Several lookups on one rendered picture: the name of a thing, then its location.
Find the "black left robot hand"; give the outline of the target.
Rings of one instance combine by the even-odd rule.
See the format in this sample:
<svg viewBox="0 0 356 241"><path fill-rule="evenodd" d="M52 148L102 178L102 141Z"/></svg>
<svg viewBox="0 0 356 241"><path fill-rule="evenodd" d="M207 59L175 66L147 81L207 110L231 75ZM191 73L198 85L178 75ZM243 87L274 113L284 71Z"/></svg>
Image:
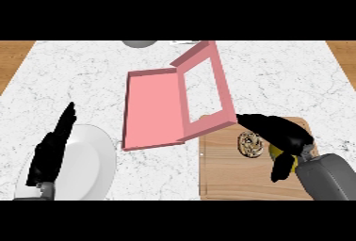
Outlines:
<svg viewBox="0 0 356 241"><path fill-rule="evenodd" d="M36 145L27 186L52 183L58 179L67 140L76 121L76 105L70 103L61 114L55 131L46 134L42 142Z"/></svg>

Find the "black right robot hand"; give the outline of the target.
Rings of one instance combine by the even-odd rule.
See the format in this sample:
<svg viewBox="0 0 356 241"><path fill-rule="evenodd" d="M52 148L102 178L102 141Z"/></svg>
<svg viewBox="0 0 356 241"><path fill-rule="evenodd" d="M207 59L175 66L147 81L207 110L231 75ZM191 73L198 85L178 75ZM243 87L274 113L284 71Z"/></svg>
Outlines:
<svg viewBox="0 0 356 241"><path fill-rule="evenodd" d="M281 150L281 155L274 161L272 181L286 180L290 177L296 156L311 153L315 148L312 135L300 125L278 116L240 114L237 120Z"/></svg>

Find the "brown swirled cupcake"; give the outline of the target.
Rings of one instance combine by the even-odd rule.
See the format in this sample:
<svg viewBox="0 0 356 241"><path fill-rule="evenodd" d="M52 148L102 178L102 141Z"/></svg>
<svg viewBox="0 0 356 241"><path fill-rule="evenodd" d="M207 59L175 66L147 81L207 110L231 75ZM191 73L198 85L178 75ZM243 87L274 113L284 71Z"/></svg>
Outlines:
<svg viewBox="0 0 356 241"><path fill-rule="evenodd" d="M253 131L238 136L238 150L244 157L258 158L265 150L263 138Z"/></svg>

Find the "wooden cutting board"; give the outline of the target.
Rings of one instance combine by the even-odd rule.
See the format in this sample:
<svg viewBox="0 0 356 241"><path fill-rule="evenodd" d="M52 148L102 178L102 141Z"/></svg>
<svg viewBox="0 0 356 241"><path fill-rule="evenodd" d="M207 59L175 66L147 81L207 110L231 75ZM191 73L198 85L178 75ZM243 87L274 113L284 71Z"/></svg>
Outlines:
<svg viewBox="0 0 356 241"><path fill-rule="evenodd" d="M293 200L311 201L297 176L271 180L274 160L271 143L258 158L238 150L238 136L247 128L240 124L200 137L200 194L204 200Z"/></svg>

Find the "pink cardboard box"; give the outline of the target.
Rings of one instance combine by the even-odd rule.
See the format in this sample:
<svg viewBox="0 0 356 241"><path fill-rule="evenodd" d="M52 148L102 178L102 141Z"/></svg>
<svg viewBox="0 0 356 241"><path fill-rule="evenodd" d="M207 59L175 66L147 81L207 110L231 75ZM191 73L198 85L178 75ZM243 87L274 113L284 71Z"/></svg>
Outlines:
<svg viewBox="0 0 356 241"><path fill-rule="evenodd" d="M185 73L212 61L222 110L190 120ZM172 62L172 68L129 72L123 127L125 151L184 144L237 123L227 75L215 40L201 41Z"/></svg>

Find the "yellow fruit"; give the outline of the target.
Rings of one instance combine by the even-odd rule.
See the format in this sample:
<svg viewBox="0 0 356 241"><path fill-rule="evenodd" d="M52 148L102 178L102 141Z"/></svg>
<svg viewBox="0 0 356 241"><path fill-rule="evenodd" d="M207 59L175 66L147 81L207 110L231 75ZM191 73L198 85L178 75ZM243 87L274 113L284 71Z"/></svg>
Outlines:
<svg viewBox="0 0 356 241"><path fill-rule="evenodd" d="M269 153L271 153L271 158L275 159L283 154L283 151L275 147L275 145L271 145ZM296 167L297 167L297 162L294 162L293 164L292 172L296 172Z"/></svg>

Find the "white plate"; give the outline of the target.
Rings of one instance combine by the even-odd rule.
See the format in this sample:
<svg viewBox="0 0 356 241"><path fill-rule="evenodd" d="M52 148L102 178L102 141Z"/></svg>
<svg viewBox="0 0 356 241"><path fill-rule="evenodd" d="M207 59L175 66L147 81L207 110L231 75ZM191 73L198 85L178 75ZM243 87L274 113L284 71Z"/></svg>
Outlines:
<svg viewBox="0 0 356 241"><path fill-rule="evenodd" d="M102 201L116 175L116 147L95 125L73 127L66 145L57 201Z"/></svg>

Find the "grey round object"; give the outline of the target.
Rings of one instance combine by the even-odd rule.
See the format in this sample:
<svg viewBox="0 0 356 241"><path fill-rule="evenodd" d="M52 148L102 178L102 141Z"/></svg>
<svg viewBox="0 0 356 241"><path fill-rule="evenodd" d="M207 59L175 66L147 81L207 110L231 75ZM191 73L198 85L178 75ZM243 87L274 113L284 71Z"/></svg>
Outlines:
<svg viewBox="0 0 356 241"><path fill-rule="evenodd" d="M131 48L147 48L156 44L156 40L125 40L125 44Z"/></svg>

